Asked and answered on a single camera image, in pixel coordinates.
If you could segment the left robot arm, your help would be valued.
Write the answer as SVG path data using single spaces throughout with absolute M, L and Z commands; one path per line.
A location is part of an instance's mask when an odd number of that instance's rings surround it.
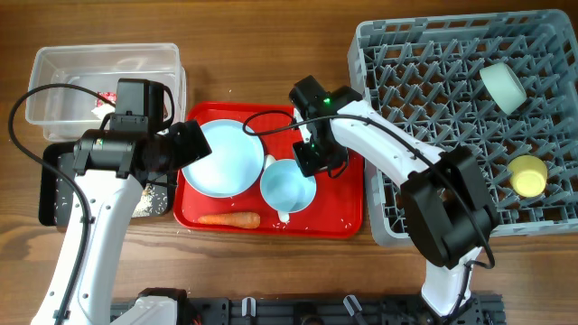
M 107 324 L 130 219 L 150 177 L 176 172 L 210 154 L 195 121 L 163 116 L 170 89 L 120 79 L 115 110 L 74 144 L 74 197 L 63 245 L 35 324 Z

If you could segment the mint green bowl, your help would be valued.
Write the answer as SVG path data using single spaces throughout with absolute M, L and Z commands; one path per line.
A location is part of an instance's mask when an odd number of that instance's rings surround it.
M 481 69 L 480 77 L 492 100 L 506 115 L 511 115 L 527 100 L 519 78 L 504 62 Z

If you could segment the white tissue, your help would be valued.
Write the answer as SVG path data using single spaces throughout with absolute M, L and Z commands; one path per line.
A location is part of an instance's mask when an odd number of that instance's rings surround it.
M 91 112 L 99 119 L 102 120 L 107 114 L 114 113 L 115 107 L 109 104 L 102 104 L 96 106 Z

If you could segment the small light blue bowl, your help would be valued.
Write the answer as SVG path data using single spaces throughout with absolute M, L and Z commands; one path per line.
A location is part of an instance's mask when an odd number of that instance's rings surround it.
M 266 204 L 284 213 L 306 209 L 317 192 L 315 178 L 305 177 L 295 160 L 276 160 L 272 155 L 266 156 L 259 187 Z

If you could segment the yellow plastic cup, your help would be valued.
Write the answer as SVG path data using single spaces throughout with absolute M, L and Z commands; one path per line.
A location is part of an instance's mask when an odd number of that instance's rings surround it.
M 510 184 L 518 195 L 532 198 L 545 190 L 547 167 L 541 159 L 521 155 L 509 163 L 508 169 L 511 171 Z

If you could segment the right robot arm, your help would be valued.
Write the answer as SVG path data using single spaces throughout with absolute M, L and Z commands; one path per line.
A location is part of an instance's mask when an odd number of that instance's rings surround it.
M 458 317 L 470 298 L 471 269 L 485 252 L 499 215 L 475 155 L 427 144 L 387 121 L 354 89 L 326 91 L 312 76 L 289 93 L 302 141 L 293 145 L 304 176 L 339 176 L 349 152 L 360 154 L 400 190 L 408 234 L 426 260 L 422 299 L 442 320 Z

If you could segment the red snack wrapper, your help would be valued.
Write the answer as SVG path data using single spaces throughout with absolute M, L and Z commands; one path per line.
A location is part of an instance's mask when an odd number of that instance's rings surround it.
M 117 94 L 115 92 L 98 92 L 99 98 L 96 101 L 96 107 L 104 105 L 114 105 L 117 101 Z

